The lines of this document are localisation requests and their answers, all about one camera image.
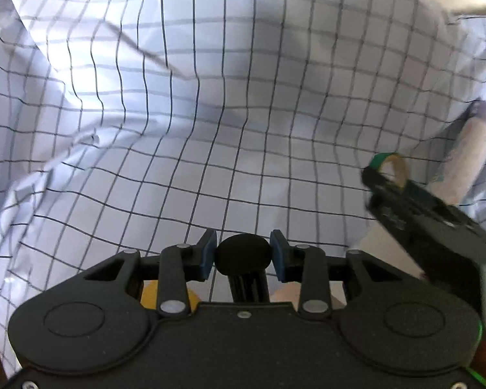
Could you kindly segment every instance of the checkered cloth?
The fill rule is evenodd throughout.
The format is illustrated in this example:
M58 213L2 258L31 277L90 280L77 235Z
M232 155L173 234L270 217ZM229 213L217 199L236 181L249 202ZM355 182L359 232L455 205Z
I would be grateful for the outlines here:
M120 250L209 227L343 254L360 168L399 151L426 183L477 98L486 18L428 0L0 0L6 371L16 306ZM464 208L486 227L486 167Z

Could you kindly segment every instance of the silver screw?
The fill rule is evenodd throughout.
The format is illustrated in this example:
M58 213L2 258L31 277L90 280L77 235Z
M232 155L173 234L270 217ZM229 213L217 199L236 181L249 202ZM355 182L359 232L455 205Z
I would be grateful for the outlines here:
M38 389L38 385L34 382L23 382L22 389Z
M322 300L308 300L303 303L303 309L308 313L324 313L329 309L329 306Z
M160 310L169 314L178 314L185 310L185 303L180 300L167 300L160 305Z
M247 312L247 311L238 312L238 317L240 319L249 319L250 316L252 316L252 313L250 313L250 312Z

